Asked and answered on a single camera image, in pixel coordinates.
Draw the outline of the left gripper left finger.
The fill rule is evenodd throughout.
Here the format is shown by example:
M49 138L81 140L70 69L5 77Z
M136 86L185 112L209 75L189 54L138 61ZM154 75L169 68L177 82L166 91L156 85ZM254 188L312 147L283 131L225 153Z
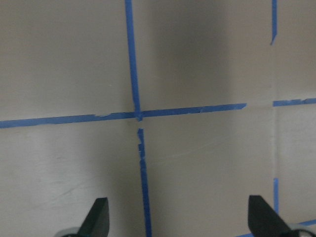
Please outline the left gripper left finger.
M97 198L82 223L78 237L107 237L109 234L108 198Z

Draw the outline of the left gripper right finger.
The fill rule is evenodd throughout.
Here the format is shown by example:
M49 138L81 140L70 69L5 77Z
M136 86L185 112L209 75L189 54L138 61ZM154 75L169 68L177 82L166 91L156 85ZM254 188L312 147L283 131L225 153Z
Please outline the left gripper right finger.
M248 227L254 237L294 237L295 232L259 195L248 199Z

